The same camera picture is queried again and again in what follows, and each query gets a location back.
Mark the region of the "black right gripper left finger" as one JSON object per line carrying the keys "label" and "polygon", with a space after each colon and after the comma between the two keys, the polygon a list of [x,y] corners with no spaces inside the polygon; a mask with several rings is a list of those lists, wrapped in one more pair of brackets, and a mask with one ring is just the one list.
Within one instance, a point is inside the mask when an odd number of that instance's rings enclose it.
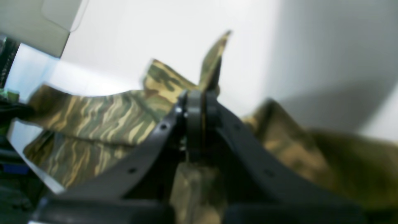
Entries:
{"label": "black right gripper left finger", "polygon": [[67,190],[58,200],[118,200],[143,183],[155,168],[162,154],[170,156],[167,165],[178,164],[179,143],[185,139],[185,149],[199,155],[203,145],[203,94],[198,90],[183,91],[169,114],[158,123],[147,139],[134,152],[120,160],[84,185]]}

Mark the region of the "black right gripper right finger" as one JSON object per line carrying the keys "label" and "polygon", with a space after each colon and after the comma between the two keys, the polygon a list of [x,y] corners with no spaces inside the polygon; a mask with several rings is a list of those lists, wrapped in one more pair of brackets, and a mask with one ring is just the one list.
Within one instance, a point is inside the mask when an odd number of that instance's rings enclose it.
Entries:
{"label": "black right gripper right finger", "polygon": [[237,116],[217,101],[213,91],[204,94],[204,156],[223,173],[227,197],[233,203],[354,205],[280,163]]}

